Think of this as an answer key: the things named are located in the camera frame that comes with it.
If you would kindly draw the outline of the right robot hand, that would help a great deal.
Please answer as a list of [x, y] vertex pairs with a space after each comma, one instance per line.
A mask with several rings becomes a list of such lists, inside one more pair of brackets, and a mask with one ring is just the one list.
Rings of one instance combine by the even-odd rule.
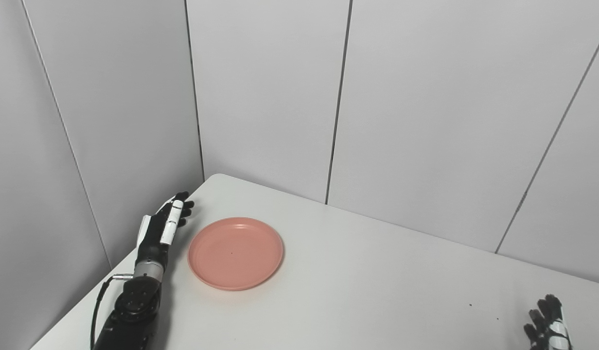
[[524, 325], [531, 350], [572, 350], [561, 301], [548, 294], [528, 312], [531, 323]]

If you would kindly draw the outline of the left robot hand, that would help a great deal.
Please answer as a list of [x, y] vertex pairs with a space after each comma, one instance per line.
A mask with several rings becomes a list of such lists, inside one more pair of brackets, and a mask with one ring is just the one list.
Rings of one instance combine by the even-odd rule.
[[176, 228], [174, 232], [180, 227], [182, 228], [187, 224], [188, 217], [192, 214], [194, 207], [193, 201], [188, 201], [190, 193], [188, 191], [178, 192], [175, 197], [169, 199], [168, 202], [164, 203], [161, 209], [158, 210], [155, 215], [150, 217], [150, 221], [146, 228], [146, 233], [138, 244], [137, 257], [135, 264], [141, 262], [157, 262], [165, 269], [168, 266], [169, 258], [169, 246], [172, 244], [173, 239], [169, 242], [162, 241], [162, 235], [166, 227], [166, 222], [172, 211], [173, 204], [176, 201], [182, 202], [182, 208], [180, 216], [177, 217]]

